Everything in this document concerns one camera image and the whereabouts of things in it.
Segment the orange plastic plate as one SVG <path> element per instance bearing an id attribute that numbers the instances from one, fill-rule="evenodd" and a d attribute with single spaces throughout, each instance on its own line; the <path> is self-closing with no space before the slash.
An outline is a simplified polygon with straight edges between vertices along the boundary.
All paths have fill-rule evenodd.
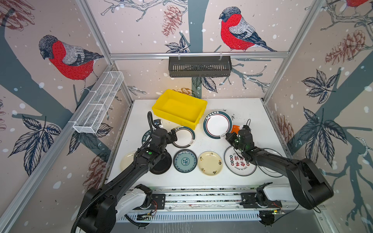
<path id="1" fill-rule="evenodd" d="M 231 133 L 236 133 L 236 134 L 238 135 L 240 129 L 241 129 L 241 128 L 240 128 L 239 125 L 233 125 L 233 126 L 232 126 L 232 131 L 231 131 Z"/>

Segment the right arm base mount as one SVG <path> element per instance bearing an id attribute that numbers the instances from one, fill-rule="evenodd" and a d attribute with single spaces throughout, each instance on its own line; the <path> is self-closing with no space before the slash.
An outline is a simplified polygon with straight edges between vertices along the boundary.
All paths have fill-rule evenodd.
<path id="1" fill-rule="evenodd" d="M 240 205 L 244 208 L 282 208 L 280 201 L 270 201 L 265 197 L 257 197 L 256 193 L 241 193 Z"/>

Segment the large green rimmed white plate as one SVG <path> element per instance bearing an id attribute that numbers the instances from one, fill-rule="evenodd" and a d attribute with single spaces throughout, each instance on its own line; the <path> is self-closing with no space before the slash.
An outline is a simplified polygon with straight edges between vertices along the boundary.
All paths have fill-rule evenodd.
<path id="1" fill-rule="evenodd" d="M 233 128 L 232 118 L 224 111 L 210 112 L 203 122 L 205 134 L 212 139 L 225 138 Z"/>

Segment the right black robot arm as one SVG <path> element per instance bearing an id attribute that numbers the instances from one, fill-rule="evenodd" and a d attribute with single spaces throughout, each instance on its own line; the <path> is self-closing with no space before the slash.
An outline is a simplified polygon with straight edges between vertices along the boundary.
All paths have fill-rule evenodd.
<path id="1" fill-rule="evenodd" d="M 334 196 L 334 191 L 310 159 L 289 159 L 254 145 L 250 129 L 225 134 L 227 142 L 254 165 L 269 168 L 288 178 L 295 200 L 311 210 Z"/>

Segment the white plate red characters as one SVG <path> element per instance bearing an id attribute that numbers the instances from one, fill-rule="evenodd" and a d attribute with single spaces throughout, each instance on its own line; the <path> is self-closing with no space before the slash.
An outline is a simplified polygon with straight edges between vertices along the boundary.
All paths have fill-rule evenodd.
<path id="1" fill-rule="evenodd" d="M 224 162 L 232 173 L 242 177 L 252 175 L 257 168 L 256 165 L 246 162 L 246 160 L 241 157 L 241 153 L 236 152 L 233 146 L 225 150 Z"/>

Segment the white plate thin dark rim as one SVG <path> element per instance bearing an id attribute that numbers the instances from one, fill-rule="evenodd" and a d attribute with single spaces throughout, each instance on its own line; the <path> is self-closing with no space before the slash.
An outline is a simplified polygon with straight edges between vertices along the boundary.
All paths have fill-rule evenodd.
<path id="1" fill-rule="evenodd" d="M 281 156 L 281 157 L 284 157 L 281 153 L 279 153 L 278 151 L 274 150 L 274 149 L 271 149 L 271 148 L 263 148 L 266 152 L 269 152 L 269 153 L 272 153 L 274 155 L 278 155 L 278 156 Z M 267 176 L 269 177 L 272 177 L 272 178 L 281 178 L 283 177 L 282 174 L 274 171 L 274 170 L 271 170 L 267 167 L 263 167 L 263 166 L 258 166 L 258 168 L 264 173 L 266 174 Z"/>

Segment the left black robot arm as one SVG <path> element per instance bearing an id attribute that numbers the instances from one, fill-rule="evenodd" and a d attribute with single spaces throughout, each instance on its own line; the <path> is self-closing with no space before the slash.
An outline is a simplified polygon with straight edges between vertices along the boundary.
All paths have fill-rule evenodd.
<path id="1" fill-rule="evenodd" d="M 71 232 L 109 233 L 118 218 L 137 207 L 149 206 L 153 192 L 147 186 L 139 184 L 130 194 L 126 192 L 147 172 L 160 175 L 169 170 L 173 159 L 166 146 L 176 141 L 175 130 L 155 129 L 124 171 L 101 188 L 85 193 Z"/>

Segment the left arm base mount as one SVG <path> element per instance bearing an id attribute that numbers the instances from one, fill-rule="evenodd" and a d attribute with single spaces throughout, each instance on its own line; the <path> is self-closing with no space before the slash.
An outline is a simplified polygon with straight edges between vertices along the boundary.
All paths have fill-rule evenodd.
<path id="1" fill-rule="evenodd" d="M 135 208 L 135 210 L 164 210 L 166 202 L 165 194 L 152 194 L 150 201 L 145 201 L 143 206 Z"/>

